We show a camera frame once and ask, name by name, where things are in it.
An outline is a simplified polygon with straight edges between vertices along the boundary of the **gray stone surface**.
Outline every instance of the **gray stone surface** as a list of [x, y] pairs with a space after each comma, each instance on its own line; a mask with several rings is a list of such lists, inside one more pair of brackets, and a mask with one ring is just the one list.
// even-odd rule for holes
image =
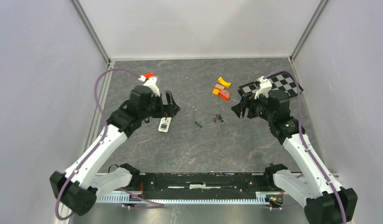
[[[100, 172], [125, 162], [142, 172], [263, 172], [270, 163], [282, 163], [291, 171], [299, 171], [290, 154], [271, 135], [266, 121], [239, 119], [230, 109], [241, 99], [238, 86], [279, 68], [291, 71], [286, 58], [126, 61], [116, 62], [115, 67], [138, 74], [154, 72], [159, 77], [161, 93], [171, 91], [181, 111], [172, 119], [168, 133], [158, 132], [159, 119], [143, 124]], [[232, 83], [232, 99], [227, 102], [212, 95], [220, 76]], [[134, 76], [114, 72], [105, 103], [106, 115], [127, 100], [138, 84], [141, 83]], [[291, 100], [291, 110], [297, 115], [297, 98]], [[221, 114], [225, 122], [214, 124], [214, 113]], [[304, 105], [302, 115], [310, 141], [319, 151]]]

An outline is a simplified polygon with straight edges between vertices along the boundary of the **red tip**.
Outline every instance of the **red tip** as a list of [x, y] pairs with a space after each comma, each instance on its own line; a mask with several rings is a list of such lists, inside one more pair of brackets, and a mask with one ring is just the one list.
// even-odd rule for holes
[[154, 76], [154, 73], [148, 73], [143, 76], [145, 76], [146, 79], [149, 79], [150, 77]]

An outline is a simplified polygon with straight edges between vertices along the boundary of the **green component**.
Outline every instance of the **green component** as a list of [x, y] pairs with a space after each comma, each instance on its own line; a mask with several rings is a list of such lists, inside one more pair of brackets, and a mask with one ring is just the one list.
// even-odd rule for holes
[[199, 122], [195, 122], [197, 126], [202, 127], [202, 125]]
[[221, 122], [225, 122], [220, 114], [219, 114], [219, 120], [220, 120]]

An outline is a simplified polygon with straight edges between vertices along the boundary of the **small electronic component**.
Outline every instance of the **small electronic component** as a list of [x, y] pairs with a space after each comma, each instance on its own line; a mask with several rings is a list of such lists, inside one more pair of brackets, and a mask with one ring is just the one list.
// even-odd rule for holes
[[226, 82], [222, 77], [219, 77], [219, 78], [218, 78], [218, 82], [219, 82], [221, 85], [225, 86], [226, 88], [230, 88], [230, 86], [231, 86], [231, 83]]
[[270, 204], [268, 207], [272, 208], [280, 208], [284, 204], [284, 197], [278, 196], [278, 197], [267, 197], [264, 199], [266, 202], [269, 202]]
[[225, 122], [220, 114], [219, 114], [218, 117], [219, 117], [219, 120], [220, 120], [221, 122]]
[[197, 126], [203, 127], [199, 122], [195, 122]]
[[168, 132], [168, 129], [170, 127], [171, 118], [161, 118], [160, 125], [158, 126], [159, 132]]

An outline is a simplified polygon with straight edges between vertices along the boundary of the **black cable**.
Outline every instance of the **black cable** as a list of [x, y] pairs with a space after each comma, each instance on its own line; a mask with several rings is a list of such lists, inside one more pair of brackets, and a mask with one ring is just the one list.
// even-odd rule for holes
[[109, 168], [107, 169], [107, 172], [108, 172], [108, 173], [110, 172], [110, 168], [111, 168], [112, 166], [117, 166], [117, 168], [119, 168], [119, 165], [117, 165], [117, 164], [110, 165]]

